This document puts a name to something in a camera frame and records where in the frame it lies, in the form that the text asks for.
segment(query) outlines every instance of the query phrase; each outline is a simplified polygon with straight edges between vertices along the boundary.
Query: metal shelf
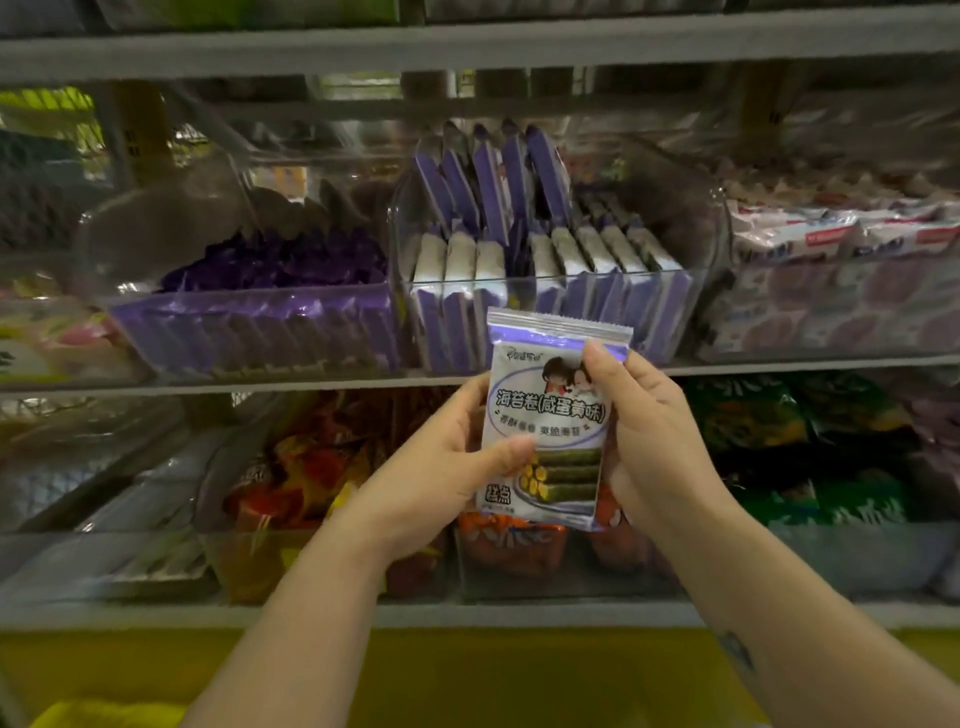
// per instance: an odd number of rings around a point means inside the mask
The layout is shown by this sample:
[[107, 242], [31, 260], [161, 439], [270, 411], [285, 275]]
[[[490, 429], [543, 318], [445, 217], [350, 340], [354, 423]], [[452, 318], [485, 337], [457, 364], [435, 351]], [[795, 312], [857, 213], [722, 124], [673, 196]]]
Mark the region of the metal shelf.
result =
[[0, 83], [875, 56], [960, 50], [960, 6], [0, 42]]
[[[705, 364], [677, 361], [664, 367], [670, 376], [763, 374], [776, 372], [818, 372], [826, 369], [883, 369], [889, 367], [939, 367], [960, 365], [960, 353], [933, 356], [903, 356], [884, 359], [813, 359], [801, 361], [735, 362]], [[231, 392], [296, 392], [321, 389], [385, 389], [388, 387], [457, 386], [468, 376], [431, 376], [414, 369], [401, 376], [366, 379], [290, 379], [286, 381], [197, 382], [164, 384], [152, 382], [127, 387], [88, 387], [58, 389], [0, 390], [0, 400], [47, 400], [76, 397], [163, 397], [168, 395], [208, 395]]]
[[[886, 629], [956, 629], [960, 606], [937, 601], [863, 601], [858, 606]], [[2, 632], [113, 629], [246, 629], [259, 607], [223, 603], [171, 606], [58, 604], [0, 609]], [[379, 629], [634, 627], [706, 629], [686, 599], [581, 600], [516, 604], [454, 602], [380, 604]]]

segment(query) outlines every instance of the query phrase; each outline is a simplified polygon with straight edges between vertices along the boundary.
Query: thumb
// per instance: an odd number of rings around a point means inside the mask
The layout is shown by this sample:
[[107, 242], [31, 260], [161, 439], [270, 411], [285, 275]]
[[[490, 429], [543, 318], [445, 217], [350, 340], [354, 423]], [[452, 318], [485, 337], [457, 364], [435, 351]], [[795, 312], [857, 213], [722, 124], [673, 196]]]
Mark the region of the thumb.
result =
[[610, 398], [621, 419], [630, 421], [631, 415], [642, 415], [642, 407], [650, 395], [603, 344], [594, 339], [588, 340], [584, 345], [583, 358], [590, 378]]
[[537, 449], [534, 435], [514, 435], [487, 448], [472, 452], [468, 458], [471, 485], [479, 488], [492, 479], [522, 468]]

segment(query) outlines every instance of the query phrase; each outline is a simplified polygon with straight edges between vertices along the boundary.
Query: tattoo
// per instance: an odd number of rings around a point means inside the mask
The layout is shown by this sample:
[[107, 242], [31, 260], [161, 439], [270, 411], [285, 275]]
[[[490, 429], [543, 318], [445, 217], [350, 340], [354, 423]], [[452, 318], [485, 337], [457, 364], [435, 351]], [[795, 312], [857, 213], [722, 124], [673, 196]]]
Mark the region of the tattoo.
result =
[[750, 672], [754, 671], [754, 658], [750, 656], [750, 650], [747, 649], [744, 643], [740, 641], [740, 638], [734, 635], [733, 632], [717, 635], [717, 641], [728, 655]]

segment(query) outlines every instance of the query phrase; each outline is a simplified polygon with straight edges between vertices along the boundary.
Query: left hand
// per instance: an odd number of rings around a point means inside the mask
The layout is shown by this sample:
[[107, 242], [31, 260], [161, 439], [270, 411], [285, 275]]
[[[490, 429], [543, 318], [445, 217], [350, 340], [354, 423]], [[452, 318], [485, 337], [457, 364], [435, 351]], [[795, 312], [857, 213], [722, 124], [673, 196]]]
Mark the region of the left hand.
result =
[[386, 568], [433, 541], [480, 488], [521, 468], [537, 448], [533, 435], [468, 451], [480, 439], [483, 419], [473, 415], [486, 406], [489, 385], [484, 374], [458, 389], [320, 533], [338, 529], [344, 538], [362, 540]]

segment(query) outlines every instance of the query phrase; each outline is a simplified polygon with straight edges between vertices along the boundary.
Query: cartoon couple illustration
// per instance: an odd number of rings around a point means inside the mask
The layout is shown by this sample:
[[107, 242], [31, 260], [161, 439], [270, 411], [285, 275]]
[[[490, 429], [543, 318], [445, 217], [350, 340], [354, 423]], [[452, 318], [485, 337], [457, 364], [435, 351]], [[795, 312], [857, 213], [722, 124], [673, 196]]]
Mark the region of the cartoon couple illustration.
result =
[[554, 356], [543, 365], [544, 394], [554, 393], [565, 397], [593, 394], [593, 383], [584, 365], [571, 367], [562, 357]]

